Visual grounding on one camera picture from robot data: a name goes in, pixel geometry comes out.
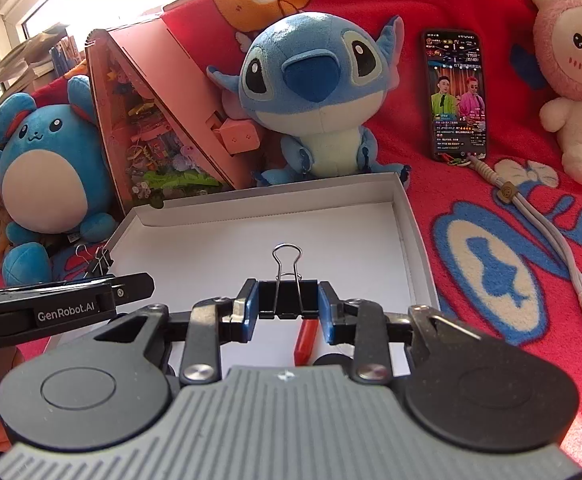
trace smartphone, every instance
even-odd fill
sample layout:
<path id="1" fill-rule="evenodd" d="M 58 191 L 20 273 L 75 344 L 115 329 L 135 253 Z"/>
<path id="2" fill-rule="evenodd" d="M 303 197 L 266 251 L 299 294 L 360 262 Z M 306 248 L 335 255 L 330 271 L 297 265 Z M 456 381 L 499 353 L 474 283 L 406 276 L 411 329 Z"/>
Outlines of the smartphone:
<path id="1" fill-rule="evenodd" d="M 487 110 L 480 40 L 468 30 L 423 34 L 433 158 L 487 155 Z"/>

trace white belly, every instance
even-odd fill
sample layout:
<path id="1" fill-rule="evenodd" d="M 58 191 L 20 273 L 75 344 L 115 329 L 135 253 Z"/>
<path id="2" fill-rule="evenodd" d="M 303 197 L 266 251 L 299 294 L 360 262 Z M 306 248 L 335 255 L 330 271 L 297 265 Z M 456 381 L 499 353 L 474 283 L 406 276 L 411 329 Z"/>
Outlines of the white belly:
<path id="1" fill-rule="evenodd" d="M 358 172 L 357 150 L 362 141 L 358 128 L 306 136 L 301 141 L 313 154 L 311 173 L 315 176 L 326 178 Z"/>
<path id="2" fill-rule="evenodd" d="M 18 156 L 4 174 L 1 191 L 11 218 L 37 233 L 69 231 L 88 209 L 78 173 L 65 158 L 46 150 Z"/>

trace bunny eye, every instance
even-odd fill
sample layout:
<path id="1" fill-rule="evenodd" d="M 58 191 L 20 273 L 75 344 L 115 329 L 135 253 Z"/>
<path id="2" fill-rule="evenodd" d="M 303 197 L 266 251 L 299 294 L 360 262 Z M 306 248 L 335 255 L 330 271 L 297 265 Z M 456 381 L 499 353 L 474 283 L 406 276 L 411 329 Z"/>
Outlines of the bunny eye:
<path id="1" fill-rule="evenodd" d="M 578 48 L 582 48 L 582 35 L 581 34 L 576 32 L 573 35 L 573 44 Z"/>

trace metal screw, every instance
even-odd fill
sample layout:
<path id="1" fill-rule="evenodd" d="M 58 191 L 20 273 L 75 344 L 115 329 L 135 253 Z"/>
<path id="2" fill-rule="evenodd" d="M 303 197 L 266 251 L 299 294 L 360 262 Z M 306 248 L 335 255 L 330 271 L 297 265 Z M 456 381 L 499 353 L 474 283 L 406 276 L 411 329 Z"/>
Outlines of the metal screw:
<path id="1" fill-rule="evenodd" d="M 389 371 L 384 365 L 369 363 L 360 366 L 357 375 L 365 381 L 383 381 L 389 376 Z"/>
<path id="2" fill-rule="evenodd" d="M 210 379 L 215 370 L 212 366 L 206 364 L 196 364 L 187 366 L 184 369 L 184 377 L 189 381 L 201 382 Z"/>

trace red marker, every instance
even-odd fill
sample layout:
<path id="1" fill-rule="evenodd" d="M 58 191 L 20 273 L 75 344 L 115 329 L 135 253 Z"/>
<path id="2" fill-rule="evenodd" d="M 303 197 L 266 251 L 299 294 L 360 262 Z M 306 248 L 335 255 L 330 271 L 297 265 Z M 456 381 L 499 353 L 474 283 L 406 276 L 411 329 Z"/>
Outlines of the red marker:
<path id="1" fill-rule="evenodd" d="M 300 327 L 297 341 L 295 342 L 295 350 L 293 350 L 295 366 L 306 366 L 309 363 L 319 326 L 319 319 L 302 320 L 302 326 Z"/>

